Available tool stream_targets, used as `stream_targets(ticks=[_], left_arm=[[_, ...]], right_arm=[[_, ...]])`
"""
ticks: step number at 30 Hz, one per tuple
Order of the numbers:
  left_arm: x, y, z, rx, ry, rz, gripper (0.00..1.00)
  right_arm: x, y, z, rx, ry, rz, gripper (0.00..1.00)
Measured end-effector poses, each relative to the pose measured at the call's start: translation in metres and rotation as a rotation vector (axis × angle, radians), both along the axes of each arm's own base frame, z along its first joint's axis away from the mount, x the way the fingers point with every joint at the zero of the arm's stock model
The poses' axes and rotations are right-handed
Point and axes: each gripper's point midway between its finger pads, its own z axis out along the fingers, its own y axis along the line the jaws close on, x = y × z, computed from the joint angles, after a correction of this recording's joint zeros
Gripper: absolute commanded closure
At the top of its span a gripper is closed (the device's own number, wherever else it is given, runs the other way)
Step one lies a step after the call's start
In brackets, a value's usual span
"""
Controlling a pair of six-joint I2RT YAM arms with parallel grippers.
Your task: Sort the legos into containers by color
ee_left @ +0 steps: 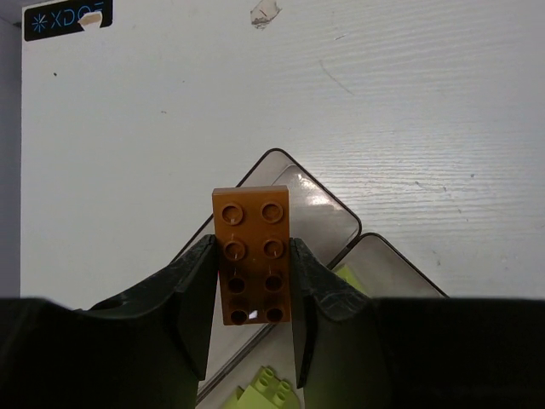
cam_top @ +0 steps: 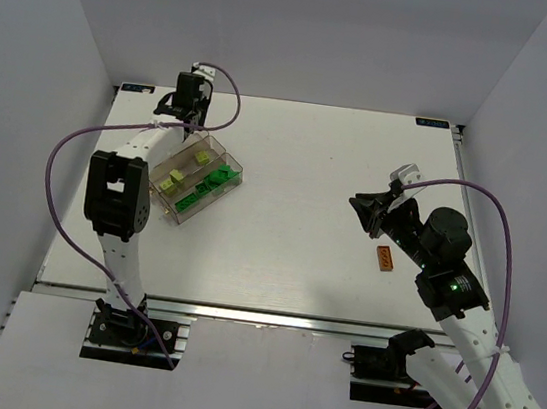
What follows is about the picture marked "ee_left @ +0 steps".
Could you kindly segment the light yellow-green curved lego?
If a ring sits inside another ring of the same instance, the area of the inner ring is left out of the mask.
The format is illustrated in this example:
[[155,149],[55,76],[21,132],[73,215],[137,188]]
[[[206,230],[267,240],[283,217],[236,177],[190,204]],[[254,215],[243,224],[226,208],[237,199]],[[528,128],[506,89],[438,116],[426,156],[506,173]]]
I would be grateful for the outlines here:
[[262,366],[245,388],[235,388],[221,408],[300,409],[301,402],[288,379],[278,377],[272,367]]

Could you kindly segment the orange 2x4 lego plate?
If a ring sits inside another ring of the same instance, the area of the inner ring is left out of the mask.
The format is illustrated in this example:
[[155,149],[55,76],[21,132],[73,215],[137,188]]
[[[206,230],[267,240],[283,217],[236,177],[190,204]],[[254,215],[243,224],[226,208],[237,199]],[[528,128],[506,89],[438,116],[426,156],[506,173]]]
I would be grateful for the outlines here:
[[212,206],[223,323],[291,321],[289,189],[216,188]]

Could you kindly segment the light yellow 2x2 lego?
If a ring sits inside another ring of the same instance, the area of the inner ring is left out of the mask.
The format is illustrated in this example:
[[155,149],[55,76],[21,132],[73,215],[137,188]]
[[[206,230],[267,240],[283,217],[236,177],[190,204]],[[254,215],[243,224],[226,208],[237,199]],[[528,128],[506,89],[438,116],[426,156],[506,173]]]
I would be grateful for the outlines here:
[[336,267],[334,273],[357,291],[361,292],[364,295],[368,294],[368,291],[363,287],[358,277],[355,275],[353,269],[349,265],[342,264]]

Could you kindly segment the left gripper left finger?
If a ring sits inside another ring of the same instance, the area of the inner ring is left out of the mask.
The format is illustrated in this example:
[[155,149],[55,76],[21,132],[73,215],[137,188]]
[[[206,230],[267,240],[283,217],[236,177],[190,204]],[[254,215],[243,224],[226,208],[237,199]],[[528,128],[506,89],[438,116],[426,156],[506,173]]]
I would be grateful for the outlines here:
[[4,408],[193,408],[215,306],[215,237],[94,307],[1,301]]

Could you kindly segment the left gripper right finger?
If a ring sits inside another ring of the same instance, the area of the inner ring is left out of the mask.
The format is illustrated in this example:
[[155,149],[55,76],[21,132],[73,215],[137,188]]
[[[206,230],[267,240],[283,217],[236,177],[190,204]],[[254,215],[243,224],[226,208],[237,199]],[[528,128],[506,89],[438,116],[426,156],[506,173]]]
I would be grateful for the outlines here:
[[541,408],[544,303],[374,297],[290,242],[296,385],[308,408]]

